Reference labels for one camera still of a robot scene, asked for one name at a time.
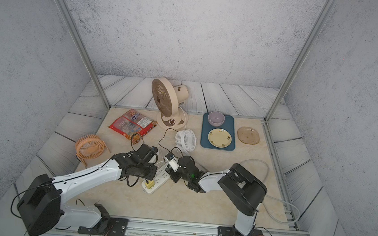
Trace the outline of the teal tray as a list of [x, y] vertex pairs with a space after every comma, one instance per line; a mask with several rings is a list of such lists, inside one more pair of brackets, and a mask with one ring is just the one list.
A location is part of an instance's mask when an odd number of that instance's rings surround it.
[[208, 113], [205, 113], [201, 130], [201, 146], [209, 149], [233, 151], [236, 147], [234, 124], [234, 118], [225, 115], [224, 123], [219, 127], [214, 127], [208, 121]]

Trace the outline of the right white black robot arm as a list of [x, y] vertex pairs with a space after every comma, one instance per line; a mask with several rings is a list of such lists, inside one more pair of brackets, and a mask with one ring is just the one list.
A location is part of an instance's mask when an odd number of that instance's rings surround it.
[[174, 183], [182, 179], [186, 187], [196, 193], [223, 191], [238, 210], [233, 229], [241, 236], [251, 235], [259, 207], [268, 192], [262, 181], [239, 163], [214, 173], [199, 170], [191, 156], [167, 155], [165, 161], [166, 172]]

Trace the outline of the brown glass plate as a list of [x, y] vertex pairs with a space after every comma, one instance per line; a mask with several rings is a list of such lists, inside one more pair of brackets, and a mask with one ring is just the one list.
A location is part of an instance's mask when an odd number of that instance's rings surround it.
[[237, 130], [238, 139], [248, 145], [256, 145], [260, 142], [259, 132], [252, 127], [240, 127]]

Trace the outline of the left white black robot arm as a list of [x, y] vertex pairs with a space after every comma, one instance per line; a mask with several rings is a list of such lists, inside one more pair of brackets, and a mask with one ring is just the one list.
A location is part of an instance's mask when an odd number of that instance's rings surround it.
[[135, 176], [153, 180], [157, 167], [136, 152], [120, 153], [93, 167], [54, 178], [37, 176], [19, 195], [17, 204], [29, 236], [40, 236], [54, 228], [78, 227], [80, 234], [106, 235], [115, 223], [101, 204], [67, 205], [79, 194], [107, 182]]

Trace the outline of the red snack bag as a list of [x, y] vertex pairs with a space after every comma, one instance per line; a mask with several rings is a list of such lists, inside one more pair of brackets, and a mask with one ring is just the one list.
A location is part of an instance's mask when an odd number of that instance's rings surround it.
[[131, 143], [137, 144], [143, 136], [155, 128], [158, 123], [137, 110], [130, 109], [117, 118], [108, 128], [123, 135]]

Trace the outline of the small white fan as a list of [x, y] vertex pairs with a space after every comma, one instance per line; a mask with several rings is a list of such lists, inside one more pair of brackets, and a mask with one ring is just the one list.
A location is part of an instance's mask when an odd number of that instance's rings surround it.
[[175, 136], [175, 146], [180, 148], [182, 151], [192, 152], [196, 147], [196, 136], [194, 132], [190, 129], [181, 130], [176, 133]]

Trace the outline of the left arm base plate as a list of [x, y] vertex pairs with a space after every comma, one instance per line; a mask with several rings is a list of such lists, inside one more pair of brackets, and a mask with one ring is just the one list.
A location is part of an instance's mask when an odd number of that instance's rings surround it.
[[122, 218], [102, 218], [94, 227], [79, 227], [78, 234], [98, 235], [98, 236], [125, 236], [128, 219]]

